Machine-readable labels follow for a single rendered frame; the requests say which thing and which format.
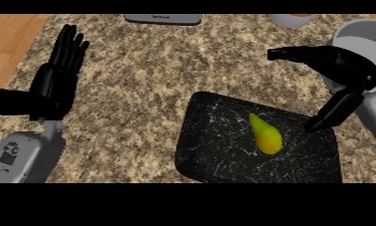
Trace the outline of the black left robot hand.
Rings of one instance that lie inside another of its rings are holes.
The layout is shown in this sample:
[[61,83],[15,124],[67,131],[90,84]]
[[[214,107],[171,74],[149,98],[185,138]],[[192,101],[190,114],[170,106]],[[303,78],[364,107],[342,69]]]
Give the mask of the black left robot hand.
[[28,91],[0,89],[0,115],[27,115],[30,120],[62,120],[71,111],[78,75],[90,42],[77,26],[59,33],[49,62],[37,71]]

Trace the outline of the grey flat appliance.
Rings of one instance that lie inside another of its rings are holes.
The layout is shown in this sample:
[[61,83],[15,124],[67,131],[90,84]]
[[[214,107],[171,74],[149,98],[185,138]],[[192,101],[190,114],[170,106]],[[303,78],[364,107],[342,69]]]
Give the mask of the grey flat appliance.
[[143,24],[198,25],[202,14],[126,14],[126,20]]

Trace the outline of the grey round container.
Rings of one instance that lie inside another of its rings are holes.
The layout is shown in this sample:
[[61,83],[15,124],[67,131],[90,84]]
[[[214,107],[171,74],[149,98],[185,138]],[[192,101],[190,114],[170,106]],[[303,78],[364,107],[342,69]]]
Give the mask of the grey round container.
[[310,23],[313,16],[297,16],[292,14],[269,14],[269,18],[272,22],[280,27],[300,28]]

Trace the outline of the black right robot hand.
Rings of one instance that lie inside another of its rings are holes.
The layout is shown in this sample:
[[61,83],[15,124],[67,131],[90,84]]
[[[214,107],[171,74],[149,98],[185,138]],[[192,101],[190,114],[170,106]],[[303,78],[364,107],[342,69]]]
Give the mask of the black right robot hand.
[[339,126],[360,107],[366,91],[376,87],[376,64],[360,54],[335,46],[298,46],[267,50],[267,60],[305,64],[322,76],[344,86],[308,120],[304,130],[313,133]]

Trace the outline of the yellow-green pear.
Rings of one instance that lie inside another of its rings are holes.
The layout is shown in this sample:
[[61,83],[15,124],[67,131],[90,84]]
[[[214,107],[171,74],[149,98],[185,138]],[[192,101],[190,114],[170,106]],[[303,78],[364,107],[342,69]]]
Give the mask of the yellow-green pear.
[[249,114],[249,125],[258,149],[266,154],[277,154],[282,150],[279,129],[255,113]]

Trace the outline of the black marble tray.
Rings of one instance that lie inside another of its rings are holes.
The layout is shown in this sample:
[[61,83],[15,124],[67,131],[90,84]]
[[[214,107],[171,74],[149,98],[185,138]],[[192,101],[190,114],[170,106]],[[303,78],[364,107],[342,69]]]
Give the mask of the black marble tray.
[[[282,134],[282,150],[260,151],[249,117],[257,115]],[[339,183],[335,131],[304,131],[308,116],[210,92],[188,103],[176,168],[205,183]]]

